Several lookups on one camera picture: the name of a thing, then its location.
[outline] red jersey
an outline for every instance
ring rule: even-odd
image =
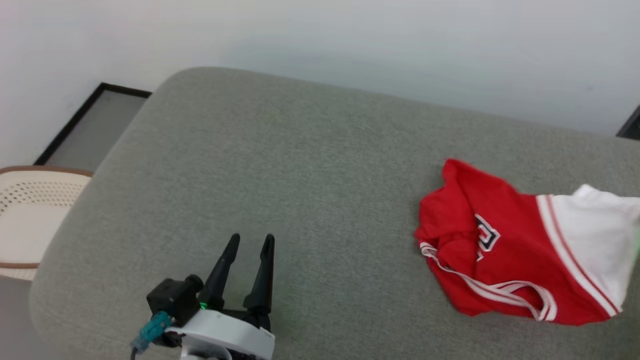
[[[445,186],[420,202],[418,246],[453,305],[563,324],[622,311],[637,254],[640,199],[588,185],[526,195],[447,160]]]

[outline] gray sofa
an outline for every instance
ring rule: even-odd
[[[527,193],[589,183],[640,194],[631,140],[186,70],[144,105],[58,231],[33,283],[33,321],[64,359],[125,359],[157,283],[206,277],[239,232],[225,300],[240,308],[273,233],[275,359],[637,358],[639,274],[621,315],[582,327],[471,318],[450,305],[413,238],[446,158]]]

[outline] white trim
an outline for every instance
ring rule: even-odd
[[[573,261],[571,255],[568,250],[562,243],[562,239],[560,235],[556,231],[556,226],[554,223],[553,216],[551,214],[551,209],[549,206],[552,206],[552,197],[550,195],[538,195],[536,196],[536,201],[538,202],[538,209],[540,211],[540,217],[542,219],[542,223],[545,226],[545,230],[547,231],[547,235],[551,240],[551,244],[554,246],[556,253],[560,257],[560,260],[563,262],[564,267],[569,271],[569,274],[578,282],[578,284],[586,291],[594,300],[602,306],[602,308],[609,314],[609,316],[614,316],[619,313],[621,310],[616,311],[615,308],[611,307],[610,303],[607,299],[602,296],[600,291],[596,289],[592,283],[582,274],[578,265]]]
[[[504,282],[496,285],[487,285],[463,273],[459,273],[457,271],[454,271],[442,266],[438,258],[435,256],[435,253],[437,250],[430,244],[421,243],[420,247],[421,247],[421,252],[427,258],[431,258],[433,261],[435,261],[435,263],[438,265],[440,269],[460,276],[466,282],[467,286],[469,286],[469,288],[473,290],[476,294],[492,301],[502,302],[502,303],[514,305],[514,306],[527,307],[531,312],[533,318],[538,321],[540,320],[553,321],[556,319],[557,304],[555,299],[547,289],[541,286],[535,285],[529,281],[511,281],[511,282]],[[519,297],[518,295],[514,295],[511,293],[511,291],[515,291],[524,286],[530,286],[538,292],[538,295],[540,296],[544,304],[541,311],[538,311],[533,305],[531,305],[528,301],[526,301],[522,297]]]

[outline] white woven basket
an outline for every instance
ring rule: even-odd
[[[54,167],[0,169],[0,276],[33,280],[44,250],[91,175]]]

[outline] gray floor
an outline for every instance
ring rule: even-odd
[[[0,276],[0,359],[59,360],[31,324],[30,287],[30,281]]]
[[[94,172],[145,101],[102,93],[47,165]],[[0,359],[59,360],[31,324],[30,287],[28,281],[0,277]]]
[[[146,99],[105,91],[47,165],[94,172]]]

